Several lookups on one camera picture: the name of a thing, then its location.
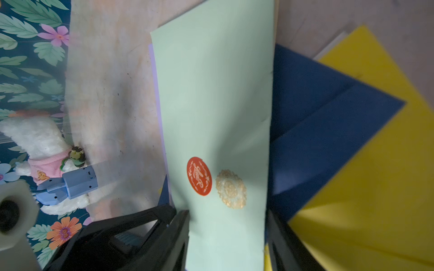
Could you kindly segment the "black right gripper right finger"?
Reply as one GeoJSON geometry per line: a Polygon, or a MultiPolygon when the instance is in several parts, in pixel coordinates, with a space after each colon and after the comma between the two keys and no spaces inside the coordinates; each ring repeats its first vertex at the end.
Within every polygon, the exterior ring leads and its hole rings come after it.
{"type": "Polygon", "coordinates": [[[271,266],[274,271],[325,271],[290,226],[267,210],[271,266]]]}

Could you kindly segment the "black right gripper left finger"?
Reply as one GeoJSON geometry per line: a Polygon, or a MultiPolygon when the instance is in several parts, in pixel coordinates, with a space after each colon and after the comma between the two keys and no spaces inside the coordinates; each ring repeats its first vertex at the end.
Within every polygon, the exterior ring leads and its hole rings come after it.
{"type": "Polygon", "coordinates": [[[183,271],[188,211],[165,204],[96,221],[55,252],[46,271],[183,271]]]}

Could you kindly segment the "lavender envelope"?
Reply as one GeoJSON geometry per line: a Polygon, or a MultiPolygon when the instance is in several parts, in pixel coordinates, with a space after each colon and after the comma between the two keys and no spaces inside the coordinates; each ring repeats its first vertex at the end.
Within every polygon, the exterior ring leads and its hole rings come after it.
{"type": "Polygon", "coordinates": [[[162,125],[162,117],[161,117],[161,108],[160,108],[160,97],[159,97],[159,88],[158,88],[158,75],[157,75],[157,67],[156,67],[156,59],[154,55],[154,47],[153,44],[148,46],[149,56],[151,61],[151,70],[153,75],[153,83],[154,83],[154,92],[156,96],[156,108],[157,108],[157,118],[159,124],[159,132],[160,132],[160,141],[162,146],[162,156],[165,165],[165,180],[162,187],[162,192],[160,194],[158,205],[169,204],[170,206],[174,206],[173,199],[171,195],[170,188],[170,180],[168,173],[168,164],[167,164],[167,156],[166,156],[166,148],[165,148],[165,140],[163,135],[163,125],[162,125]]]}

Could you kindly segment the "light green envelope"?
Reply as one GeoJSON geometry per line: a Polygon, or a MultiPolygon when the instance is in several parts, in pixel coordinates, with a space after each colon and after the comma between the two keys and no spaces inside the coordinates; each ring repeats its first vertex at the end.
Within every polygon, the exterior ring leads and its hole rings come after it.
{"type": "Polygon", "coordinates": [[[189,271],[264,269],[274,1],[205,1],[151,33],[189,271]]]}

